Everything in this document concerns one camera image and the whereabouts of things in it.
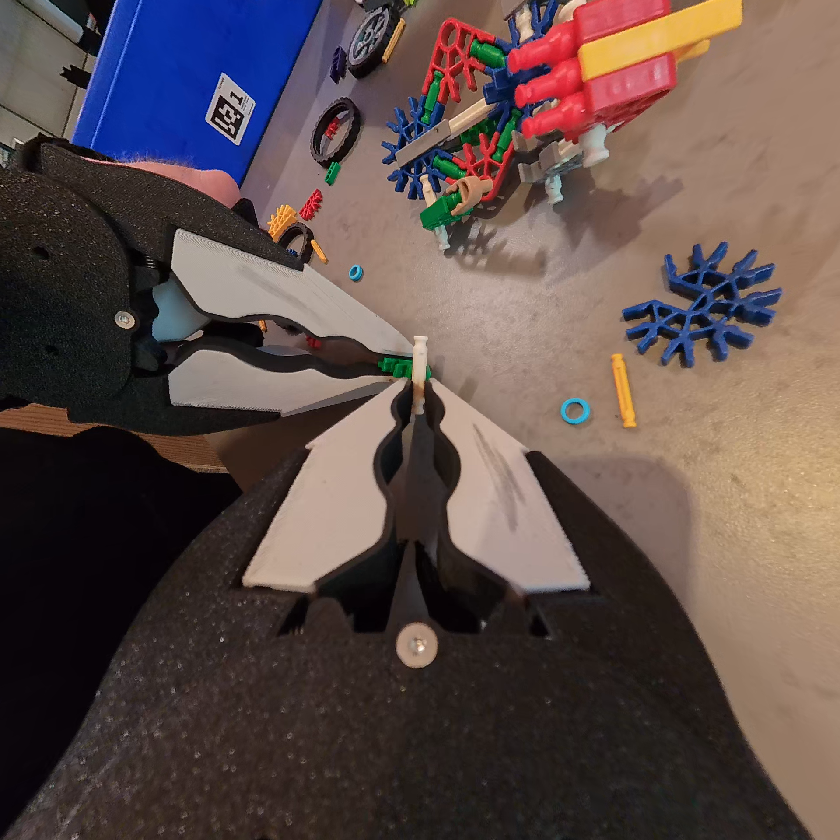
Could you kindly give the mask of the black toy tire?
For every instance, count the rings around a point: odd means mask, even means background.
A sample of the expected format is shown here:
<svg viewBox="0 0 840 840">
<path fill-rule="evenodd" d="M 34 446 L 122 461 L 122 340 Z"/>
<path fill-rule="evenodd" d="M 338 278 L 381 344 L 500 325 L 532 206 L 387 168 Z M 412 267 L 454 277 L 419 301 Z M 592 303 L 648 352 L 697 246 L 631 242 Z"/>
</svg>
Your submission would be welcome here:
<svg viewBox="0 0 840 840">
<path fill-rule="evenodd" d="M 404 1 L 358 1 L 364 18 L 347 49 L 347 66 L 355 79 L 369 76 L 381 63 L 407 6 Z"/>
<path fill-rule="evenodd" d="M 346 116 L 348 127 L 340 142 L 330 151 L 327 130 L 339 117 Z M 310 152 L 312 159 L 327 170 L 332 163 L 341 163 L 352 151 L 364 124 L 363 114 L 350 98 L 339 98 L 325 108 L 311 132 Z"/>
<path fill-rule="evenodd" d="M 277 239 L 279 247 L 289 256 L 306 265 L 314 253 L 314 234 L 303 222 L 290 224 Z"/>
</svg>

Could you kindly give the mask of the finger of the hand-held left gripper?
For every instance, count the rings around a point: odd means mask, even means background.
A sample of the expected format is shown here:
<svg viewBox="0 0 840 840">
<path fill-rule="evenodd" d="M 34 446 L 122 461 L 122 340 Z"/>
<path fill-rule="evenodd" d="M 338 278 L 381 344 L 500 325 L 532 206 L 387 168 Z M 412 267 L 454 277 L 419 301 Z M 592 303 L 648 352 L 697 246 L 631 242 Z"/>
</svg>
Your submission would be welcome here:
<svg viewBox="0 0 840 840">
<path fill-rule="evenodd" d="M 303 349 L 270 345 L 251 354 L 200 349 L 169 374 L 175 406 L 278 413 L 282 416 L 373 396 L 396 378 L 378 371 L 332 375 Z"/>
<path fill-rule="evenodd" d="M 344 338 L 383 355 L 413 344 L 392 325 L 305 265 L 301 270 L 176 230 L 171 268 L 196 308 L 227 320 L 281 319 L 320 338 Z"/>
</svg>

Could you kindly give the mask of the colourful toy construction model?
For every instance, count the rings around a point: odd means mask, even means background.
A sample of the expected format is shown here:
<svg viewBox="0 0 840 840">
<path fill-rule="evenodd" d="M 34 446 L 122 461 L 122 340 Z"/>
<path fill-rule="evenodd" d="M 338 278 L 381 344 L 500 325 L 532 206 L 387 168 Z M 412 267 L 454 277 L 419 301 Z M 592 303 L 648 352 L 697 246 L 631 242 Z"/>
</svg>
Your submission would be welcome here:
<svg viewBox="0 0 840 840">
<path fill-rule="evenodd" d="M 461 177 L 492 179 L 470 213 L 428 230 L 442 251 L 451 228 L 498 196 L 512 166 L 550 205 L 562 202 L 566 173 L 605 161 L 608 135 L 668 95 L 680 63 L 742 23 L 740 1 L 679 11 L 668 1 L 500 5 L 507 40 L 443 22 L 421 94 L 395 110 L 395 141 L 383 143 L 388 180 L 425 209 Z"/>
</svg>

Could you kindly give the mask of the blue snowflake connector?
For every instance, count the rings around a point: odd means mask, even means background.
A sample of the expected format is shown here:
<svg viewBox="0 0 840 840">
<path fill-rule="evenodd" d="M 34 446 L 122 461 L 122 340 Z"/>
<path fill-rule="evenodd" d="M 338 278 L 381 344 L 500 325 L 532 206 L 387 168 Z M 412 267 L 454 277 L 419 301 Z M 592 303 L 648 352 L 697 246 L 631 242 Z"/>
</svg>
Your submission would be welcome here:
<svg viewBox="0 0 840 840">
<path fill-rule="evenodd" d="M 705 255 L 700 245 L 694 245 L 685 271 L 678 271 L 672 255 L 665 257 L 668 290 L 683 301 L 678 305 L 652 299 L 623 310 L 623 320 L 629 324 L 626 338 L 635 342 L 639 354 L 663 340 L 660 363 L 677 358 L 690 369 L 701 343 L 714 361 L 723 362 L 731 349 L 752 346 L 754 335 L 745 326 L 763 328 L 772 323 L 783 291 L 763 285 L 773 276 L 775 265 L 759 266 L 759 253 L 753 249 L 732 268 L 722 270 L 728 249 L 724 241 Z"/>
</svg>

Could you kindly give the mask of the person's left hand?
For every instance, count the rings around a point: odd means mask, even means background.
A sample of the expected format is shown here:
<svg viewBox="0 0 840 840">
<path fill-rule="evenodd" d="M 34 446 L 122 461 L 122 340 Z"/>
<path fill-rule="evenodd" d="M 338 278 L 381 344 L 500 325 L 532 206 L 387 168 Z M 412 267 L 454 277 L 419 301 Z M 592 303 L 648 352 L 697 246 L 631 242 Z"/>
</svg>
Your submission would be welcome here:
<svg viewBox="0 0 840 840">
<path fill-rule="evenodd" d="M 136 170 L 151 172 L 183 183 L 232 208 L 241 198 L 236 180 L 225 171 L 198 170 L 181 164 L 137 161 L 124 164 Z"/>
</svg>

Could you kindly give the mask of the brown wooden box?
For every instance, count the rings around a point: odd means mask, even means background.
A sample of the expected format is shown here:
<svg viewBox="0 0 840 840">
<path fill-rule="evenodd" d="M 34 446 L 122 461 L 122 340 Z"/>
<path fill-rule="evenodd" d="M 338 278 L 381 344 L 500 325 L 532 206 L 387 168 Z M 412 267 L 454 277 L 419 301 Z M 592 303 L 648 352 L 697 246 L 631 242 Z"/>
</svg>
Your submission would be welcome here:
<svg viewBox="0 0 840 840">
<path fill-rule="evenodd" d="M 27 405 L 1 413 L 1 426 L 50 438 L 73 438 L 75 448 L 97 450 L 126 473 L 129 466 L 165 459 L 193 471 L 226 474 L 227 468 L 203 436 L 129 433 L 101 423 L 73 423 L 64 408 Z"/>
</svg>

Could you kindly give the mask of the blue plastic bin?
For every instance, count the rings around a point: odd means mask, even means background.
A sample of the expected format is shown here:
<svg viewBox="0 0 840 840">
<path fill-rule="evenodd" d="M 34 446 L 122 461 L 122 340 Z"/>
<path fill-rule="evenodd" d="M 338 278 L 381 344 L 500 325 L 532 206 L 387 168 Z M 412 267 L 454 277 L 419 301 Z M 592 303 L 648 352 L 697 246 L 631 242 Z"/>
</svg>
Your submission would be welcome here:
<svg viewBox="0 0 840 840">
<path fill-rule="evenodd" d="M 241 183 L 320 1 L 119 1 L 72 142 Z"/>
</svg>

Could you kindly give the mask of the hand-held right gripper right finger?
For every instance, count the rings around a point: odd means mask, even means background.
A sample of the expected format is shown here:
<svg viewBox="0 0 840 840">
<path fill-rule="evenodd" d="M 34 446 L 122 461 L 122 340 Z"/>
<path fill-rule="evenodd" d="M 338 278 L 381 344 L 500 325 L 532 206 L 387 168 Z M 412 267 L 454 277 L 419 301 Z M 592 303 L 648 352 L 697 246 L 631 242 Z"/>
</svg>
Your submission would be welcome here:
<svg viewBox="0 0 840 840">
<path fill-rule="evenodd" d="M 586 592 L 587 574 L 529 462 L 530 451 L 439 381 L 425 387 L 432 439 L 434 569 L 462 605 Z"/>
</svg>

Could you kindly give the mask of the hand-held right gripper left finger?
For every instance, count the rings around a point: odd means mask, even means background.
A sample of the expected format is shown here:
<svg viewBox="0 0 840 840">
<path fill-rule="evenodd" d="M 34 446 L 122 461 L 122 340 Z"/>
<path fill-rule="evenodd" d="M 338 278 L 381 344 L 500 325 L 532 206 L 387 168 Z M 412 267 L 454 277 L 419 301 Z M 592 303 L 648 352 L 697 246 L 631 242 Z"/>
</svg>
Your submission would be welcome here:
<svg viewBox="0 0 840 840">
<path fill-rule="evenodd" d="M 389 486 L 412 406 L 413 384 L 395 381 L 307 445 L 244 587 L 326 592 L 331 579 L 386 546 L 395 524 Z"/>
</svg>

